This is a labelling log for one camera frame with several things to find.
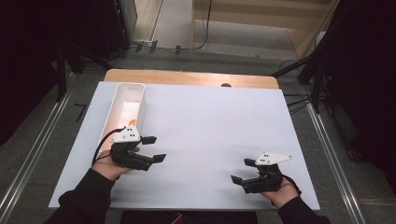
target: person's left hand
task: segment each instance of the person's left hand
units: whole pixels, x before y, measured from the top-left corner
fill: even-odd
[[[277,191],[261,192],[261,195],[271,200],[277,209],[299,196],[296,188],[286,178],[283,178],[280,189]]]
[[[138,152],[139,150],[139,147],[134,149],[135,152]],[[109,150],[103,151],[98,158],[102,159],[97,160],[93,164],[92,169],[111,181],[116,180],[122,174],[132,171],[132,169],[120,167],[114,163],[114,161],[111,160]]]

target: white table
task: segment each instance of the white table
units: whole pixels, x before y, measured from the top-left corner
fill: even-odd
[[[101,82],[71,150],[49,207],[73,189],[91,166],[117,82]],[[141,154],[166,153],[147,171],[123,175],[112,190],[113,208],[148,210],[275,209],[260,194],[245,194],[230,175],[257,177],[243,159],[266,150],[292,155],[279,164],[319,210],[282,91],[266,89],[146,84],[142,135],[158,137]]]

